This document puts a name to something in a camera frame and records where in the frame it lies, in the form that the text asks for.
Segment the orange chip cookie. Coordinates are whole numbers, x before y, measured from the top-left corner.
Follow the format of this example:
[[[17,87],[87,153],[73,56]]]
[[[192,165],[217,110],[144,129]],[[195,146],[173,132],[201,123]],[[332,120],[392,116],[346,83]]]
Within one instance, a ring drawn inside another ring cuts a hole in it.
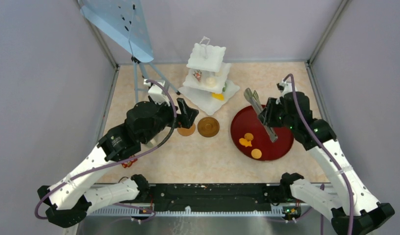
[[[254,139],[254,136],[253,136],[252,133],[245,133],[244,138],[245,138],[247,141],[252,141],[252,140]]]

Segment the yellow cake slice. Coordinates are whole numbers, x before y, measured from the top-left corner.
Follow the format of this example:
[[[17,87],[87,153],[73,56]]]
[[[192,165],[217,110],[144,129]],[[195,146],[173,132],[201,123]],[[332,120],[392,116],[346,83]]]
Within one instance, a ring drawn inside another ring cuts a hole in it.
[[[224,95],[223,95],[223,93],[221,93],[221,94],[212,93],[211,96],[212,96],[214,99],[216,99],[216,100],[224,101]]]

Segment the round tan biscuit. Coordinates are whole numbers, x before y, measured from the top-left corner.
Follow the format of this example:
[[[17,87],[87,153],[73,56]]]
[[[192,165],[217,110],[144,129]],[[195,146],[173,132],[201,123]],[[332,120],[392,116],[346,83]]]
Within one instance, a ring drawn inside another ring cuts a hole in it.
[[[254,158],[254,159],[260,159],[262,157],[261,150],[257,149],[257,148],[253,149],[251,151],[251,157]]]

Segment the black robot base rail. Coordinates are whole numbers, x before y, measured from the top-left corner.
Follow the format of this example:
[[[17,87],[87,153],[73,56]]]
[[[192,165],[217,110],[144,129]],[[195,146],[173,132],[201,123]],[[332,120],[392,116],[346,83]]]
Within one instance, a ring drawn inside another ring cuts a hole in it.
[[[146,203],[156,212],[181,212],[187,206],[194,212],[268,212],[298,204],[279,184],[266,183],[155,184],[131,202]]]

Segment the orange fish-shaped cookie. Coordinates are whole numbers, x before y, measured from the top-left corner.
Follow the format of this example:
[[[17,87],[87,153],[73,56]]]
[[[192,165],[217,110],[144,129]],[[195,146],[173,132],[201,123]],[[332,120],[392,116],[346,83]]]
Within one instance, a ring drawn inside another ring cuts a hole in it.
[[[245,138],[240,138],[240,139],[239,139],[239,144],[240,144],[241,146],[244,146],[244,147],[252,147],[251,141],[250,141],[250,140],[247,140],[247,139],[245,139]]]

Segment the white round mousse cake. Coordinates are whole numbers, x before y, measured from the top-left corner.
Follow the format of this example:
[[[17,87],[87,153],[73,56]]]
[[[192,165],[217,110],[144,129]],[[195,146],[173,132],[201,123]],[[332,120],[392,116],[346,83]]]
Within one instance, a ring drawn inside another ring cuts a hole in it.
[[[206,84],[207,87],[213,88],[217,84],[217,79],[215,77],[212,77],[212,76],[208,77],[208,78],[205,79],[205,84]]]

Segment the metal serving tongs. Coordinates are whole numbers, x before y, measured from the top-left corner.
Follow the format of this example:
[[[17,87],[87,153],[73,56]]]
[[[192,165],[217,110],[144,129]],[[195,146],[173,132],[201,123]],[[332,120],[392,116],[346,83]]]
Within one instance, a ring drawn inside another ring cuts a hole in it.
[[[258,93],[256,91],[251,91],[250,88],[246,88],[244,91],[244,97],[247,100],[247,102],[250,103],[250,105],[252,106],[253,110],[255,111],[255,113],[257,114],[257,116],[259,116],[259,114],[263,111],[263,107],[261,105]],[[278,136],[275,133],[274,129],[268,126],[265,126],[263,124],[263,122],[259,119],[258,120],[261,122],[261,124],[263,125],[265,131],[267,132],[269,139],[271,142],[276,142],[278,140]]]

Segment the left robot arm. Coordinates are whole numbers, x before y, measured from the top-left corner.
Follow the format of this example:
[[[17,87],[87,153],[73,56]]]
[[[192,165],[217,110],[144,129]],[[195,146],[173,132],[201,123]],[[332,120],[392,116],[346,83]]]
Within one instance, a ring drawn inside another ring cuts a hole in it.
[[[48,205],[45,218],[62,228],[81,222],[100,208],[123,201],[144,202],[149,198],[149,183],[140,174],[102,188],[93,185],[111,167],[142,156],[141,147],[169,127],[190,128],[199,112],[183,98],[176,103],[141,101],[127,111],[124,123],[111,128],[89,155],[64,179],[38,189],[40,203]]]

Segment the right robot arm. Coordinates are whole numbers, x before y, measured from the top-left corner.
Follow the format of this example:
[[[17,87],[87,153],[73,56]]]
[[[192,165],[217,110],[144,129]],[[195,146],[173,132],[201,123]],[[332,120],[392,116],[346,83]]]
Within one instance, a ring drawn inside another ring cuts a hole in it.
[[[279,194],[286,202],[299,199],[330,220],[338,235],[366,235],[394,214],[390,203],[381,203],[358,177],[343,153],[328,122],[312,116],[303,92],[270,97],[258,115],[263,126],[285,127],[320,165],[337,196],[315,187],[299,173],[284,173]]]

